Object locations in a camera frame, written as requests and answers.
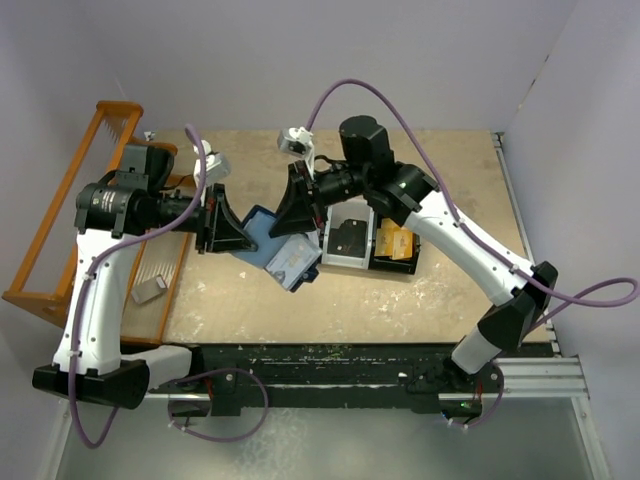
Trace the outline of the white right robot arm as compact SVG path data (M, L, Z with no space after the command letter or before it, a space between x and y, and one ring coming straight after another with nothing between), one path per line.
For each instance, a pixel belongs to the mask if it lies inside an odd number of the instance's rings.
M295 157L276 210L271 237L306 233L327 219L330 206L361 196L379 215L428 241L458 265L485 293L490 309L453 349L446 383L467 391L480 370L500 353L518 348L547 308L557 269L533 264L511 252L460 211L420 167L398 162L387 130L371 116L344 120L339 127L343 159L314 168L313 135L303 127L281 131L279 149Z

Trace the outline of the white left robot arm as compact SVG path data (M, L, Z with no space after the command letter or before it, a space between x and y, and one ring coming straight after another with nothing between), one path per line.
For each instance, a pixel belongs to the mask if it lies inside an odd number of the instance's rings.
M135 409L145 394L173 382L202 387L204 355L197 346L163 345L121 353L121 323L134 261L150 230L195 235L199 253L254 251L257 245L232 212L221 179L226 157L208 142L197 160L194 196L169 194L173 154L159 146L126 145L118 168L76 197L78 258L63 338L49 365L35 369L34 388L60 397Z

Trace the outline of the orange wooden rack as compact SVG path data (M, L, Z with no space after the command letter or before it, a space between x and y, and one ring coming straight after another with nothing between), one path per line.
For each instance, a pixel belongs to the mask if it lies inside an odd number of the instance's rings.
M77 178L85 160L96 162L107 171L119 165L127 143L147 145L147 140L135 136L144 109L129 101L100 101L73 155L55 194L31 241L11 285L2 294L8 303L60 329L65 327L70 306L77 248L73 220L75 195L83 187ZM58 254L65 264L45 275L41 288L35 284L35 267L50 240L62 239ZM125 308L121 341L131 345L157 346L165 340L165 330L177 291L180 271L185 263L191 241L189 233L167 233L140 246L125 290ZM160 275L168 291L142 305L136 304L131 292L144 280Z

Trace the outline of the blue leather card holder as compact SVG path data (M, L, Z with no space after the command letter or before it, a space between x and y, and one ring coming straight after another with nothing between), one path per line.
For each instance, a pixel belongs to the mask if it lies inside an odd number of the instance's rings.
M254 205L249 210L249 212L247 213L243 221L241 222L241 226L250 235L250 237L256 242L258 249L255 252L248 252L248 251L233 252L232 256L258 269L264 270L266 272L265 267L267 263L274 257L276 252L283 246L285 241L291 236L291 235L285 235L277 238L271 238L269 236L269 230L273 225L275 218L276 218L276 215L270 210L260 205ZM310 240L318 246L316 240L312 240L312 239ZM319 258L317 264L315 265L315 268L313 270L310 270L308 274L304 276L304 281L293 292L296 292L302 286L303 283L312 283L317 278L319 274L317 266L320 262L320 259L321 257Z

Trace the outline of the small grey box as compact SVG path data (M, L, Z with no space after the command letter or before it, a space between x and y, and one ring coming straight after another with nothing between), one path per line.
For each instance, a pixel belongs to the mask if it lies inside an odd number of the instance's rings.
M137 305L142 305L162 296L167 290L166 281L157 275L134 286L130 295Z

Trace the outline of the pile of gold cards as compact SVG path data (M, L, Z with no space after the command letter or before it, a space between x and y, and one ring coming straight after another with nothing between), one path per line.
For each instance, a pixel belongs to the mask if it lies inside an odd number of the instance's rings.
M414 234L406 227L400 227L388 218L381 220L376 231L375 257L388 257L391 260L409 260L414 253Z

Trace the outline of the white middle bin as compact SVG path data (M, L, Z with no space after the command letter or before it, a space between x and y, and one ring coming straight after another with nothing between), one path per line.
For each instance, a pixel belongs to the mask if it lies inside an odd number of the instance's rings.
M367 270L373 244L374 212L363 199L332 205L322 232L322 264Z

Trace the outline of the black bin with gold cards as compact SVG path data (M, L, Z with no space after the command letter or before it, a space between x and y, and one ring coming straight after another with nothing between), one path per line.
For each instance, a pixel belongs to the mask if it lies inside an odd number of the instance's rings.
M420 238L407 227L377 216L373 227L369 269L402 275L414 275L420 255Z

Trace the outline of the pile of black cards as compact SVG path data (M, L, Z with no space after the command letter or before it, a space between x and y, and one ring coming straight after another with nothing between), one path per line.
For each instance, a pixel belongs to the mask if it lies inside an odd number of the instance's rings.
M367 246L368 224L364 220L346 219L337 228L331 228L327 251L332 255L364 258Z

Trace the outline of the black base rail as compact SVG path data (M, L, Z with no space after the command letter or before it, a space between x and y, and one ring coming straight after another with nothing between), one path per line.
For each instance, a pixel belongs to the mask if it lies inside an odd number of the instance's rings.
M216 416L243 408L406 409L475 416L501 392L489 363L458 372L449 343L200 344L189 381L155 389L174 400L210 400Z

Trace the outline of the aluminium frame rail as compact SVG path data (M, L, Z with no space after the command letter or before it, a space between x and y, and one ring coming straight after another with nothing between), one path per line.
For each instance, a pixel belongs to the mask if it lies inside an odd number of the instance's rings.
M374 364L256 362L248 374L221 373L213 380L214 401L255 406L267 392L275 408L407 409L439 402L479 403L513 398L587 397L579 361L563 358L506 358L471 380L447 380L433 361Z

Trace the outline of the silver VIP card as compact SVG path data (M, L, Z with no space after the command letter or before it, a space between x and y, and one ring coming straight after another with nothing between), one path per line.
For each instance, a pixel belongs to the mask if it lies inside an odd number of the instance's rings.
M286 291L293 292L315 268L322 250L306 235L291 235L267 263L266 272Z

